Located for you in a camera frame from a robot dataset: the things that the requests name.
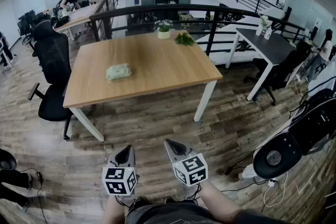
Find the wooden floor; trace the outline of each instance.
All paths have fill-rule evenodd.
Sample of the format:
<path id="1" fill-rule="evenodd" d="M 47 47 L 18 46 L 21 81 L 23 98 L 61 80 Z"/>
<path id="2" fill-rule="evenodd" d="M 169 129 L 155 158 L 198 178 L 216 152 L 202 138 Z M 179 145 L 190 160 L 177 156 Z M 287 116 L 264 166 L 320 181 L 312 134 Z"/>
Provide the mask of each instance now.
<path id="1" fill-rule="evenodd" d="M 91 35 L 83 35 L 70 43 L 71 64 L 80 44 L 93 42 Z M 102 167 L 114 148 L 132 144 L 135 147 L 139 183 L 137 196 L 162 202 L 165 196 L 183 199 L 195 191 L 178 181 L 172 172 L 164 149 L 166 138 L 189 141 L 203 153 L 212 182 L 220 189 L 238 189 L 253 180 L 237 182 L 234 170 L 225 176 L 226 168 L 247 156 L 272 131 L 286 122 L 289 111 L 298 105 L 295 85 L 275 92 L 277 105 L 270 105 L 264 92 L 258 102 L 249 102 L 247 95 L 253 84 L 243 83 L 246 75 L 255 75 L 253 68 L 220 69 L 223 79 L 218 82 L 211 100 L 198 123 L 194 113 L 204 86 L 195 86 L 138 98 L 87 106 L 84 113 L 100 130 L 106 141 L 98 142 L 73 116 L 68 135 L 62 138 L 64 122 L 48 122 L 38 117 L 38 97 L 27 100 L 31 87 L 40 82 L 45 92 L 45 81 L 38 59 L 31 49 L 20 43 L 14 66 L 0 74 L 0 148 L 10 151 L 18 160 L 18 170 L 35 168 L 44 177 L 42 203 L 48 223 L 99 223 L 108 195 L 101 182 Z M 297 85 L 300 96 L 307 85 Z M 248 159 L 242 165 L 251 163 Z M 336 168 L 335 144 L 324 151 L 305 157 L 289 172 L 283 202 L 264 213 L 293 223 L 313 223 L 321 210 L 324 195 L 334 183 Z M 39 182 L 36 174 L 34 189 L 22 194 L 32 197 L 27 212 L 17 205 L 0 200 L 0 213 L 9 223 L 44 223 L 36 197 Z M 285 176 L 279 179 L 280 190 L 269 202 L 280 201 Z M 261 211 L 266 184 L 253 185 L 226 194 L 244 208 Z"/>

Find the white bottle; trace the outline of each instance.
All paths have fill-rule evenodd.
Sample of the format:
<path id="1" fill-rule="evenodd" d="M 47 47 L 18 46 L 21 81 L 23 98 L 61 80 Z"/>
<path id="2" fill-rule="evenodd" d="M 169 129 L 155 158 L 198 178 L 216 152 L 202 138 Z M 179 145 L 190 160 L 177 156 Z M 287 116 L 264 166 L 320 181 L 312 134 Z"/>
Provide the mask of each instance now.
<path id="1" fill-rule="evenodd" d="M 263 30 L 262 28 L 263 28 L 263 27 L 262 27 L 262 25 L 261 25 L 261 23 L 260 23 L 259 26 L 258 26 L 258 29 L 257 29 L 257 31 L 256 31 L 256 35 L 257 35 L 257 36 L 260 36 L 261 31 Z"/>
<path id="2" fill-rule="evenodd" d="M 268 40 L 270 38 L 271 34 L 272 34 L 272 27 L 268 27 L 267 31 L 264 35 L 264 38 Z"/>

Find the black office chair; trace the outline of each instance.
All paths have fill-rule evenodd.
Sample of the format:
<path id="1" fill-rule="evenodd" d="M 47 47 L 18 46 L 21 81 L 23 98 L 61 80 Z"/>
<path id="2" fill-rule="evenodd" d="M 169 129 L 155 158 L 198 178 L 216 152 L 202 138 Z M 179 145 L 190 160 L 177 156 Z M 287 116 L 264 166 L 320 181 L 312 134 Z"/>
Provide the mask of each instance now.
<path id="1" fill-rule="evenodd" d="M 89 0 L 77 0 L 77 1 L 78 1 L 78 4 L 81 8 L 90 6 Z"/>
<path id="2" fill-rule="evenodd" d="M 35 51 L 49 86 L 45 94 L 37 90 L 39 83 L 31 89 L 28 100 L 36 94 L 42 99 L 38 116 L 47 121 L 66 121 L 64 140 L 69 140 L 67 131 L 72 116 L 69 109 L 63 108 L 64 93 L 71 74 L 69 62 L 69 42 L 65 34 L 52 29 L 51 22 L 39 23 L 34 31 Z"/>
<path id="3" fill-rule="evenodd" d="M 29 22 L 24 17 L 17 23 L 17 26 L 19 28 L 18 31 L 20 36 L 25 36 L 25 38 L 22 40 L 22 44 L 25 42 L 25 40 L 32 38 L 33 31 L 30 28 Z"/>
<path id="4" fill-rule="evenodd" d="M 309 56 L 310 49 L 310 45 L 308 45 L 304 41 L 300 41 L 297 45 L 296 50 L 291 51 L 282 63 L 272 68 L 266 80 L 262 83 L 257 93 L 254 95 L 253 101 L 257 100 L 258 94 L 264 88 L 273 100 L 271 104 L 275 105 L 276 99 L 271 91 L 271 88 L 273 91 L 275 91 L 277 89 L 286 87 L 290 74 L 294 71 L 296 67 L 298 67 L 301 63 L 303 63 L 303 61 L 306 60 L 306 58 Z M 261 77 L 262 73 L 268 65 L 265 60 L 257 58 L 253 59 L 253 63 L 259 69 L 259 73 L 257 74 L 256 78 L 245 77 L 245 83 L 248 80 L 258 82 L 259 78 Z"/>

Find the chair armrest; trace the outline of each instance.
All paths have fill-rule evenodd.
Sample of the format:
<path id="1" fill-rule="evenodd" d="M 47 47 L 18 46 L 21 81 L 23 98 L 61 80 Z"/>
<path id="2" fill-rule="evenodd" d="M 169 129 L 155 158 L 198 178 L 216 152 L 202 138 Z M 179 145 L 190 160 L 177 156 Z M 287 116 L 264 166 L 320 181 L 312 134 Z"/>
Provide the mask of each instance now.
<path id="1" fill-rule="evenodd" d="M 40 86 L 40 83 L 35 84 L 32 89 L 30 90 L 30 93 L 28 95 L 28 100 L 32 100 L 33 96 L 36 94 L 38 97 L 40 97 L 41 99 L 43 99 L 44 94 L 41 93 L 39 90 L 37 90 L 37 88 Z"/>

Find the green leaves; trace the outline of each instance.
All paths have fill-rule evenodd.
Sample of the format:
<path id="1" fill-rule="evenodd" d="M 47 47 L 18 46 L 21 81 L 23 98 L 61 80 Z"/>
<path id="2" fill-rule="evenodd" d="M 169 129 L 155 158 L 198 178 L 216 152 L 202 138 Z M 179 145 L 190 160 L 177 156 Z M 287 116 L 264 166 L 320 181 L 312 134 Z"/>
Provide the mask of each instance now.
<path id="1" fill-rule="evenodd" d="M 195 43 L 195 41 L 187 33 L 183 33 L 182 35 L 178 34 L 175 38 L 175 42 L 176 44 L 185 46 L 192 46 Z"/>

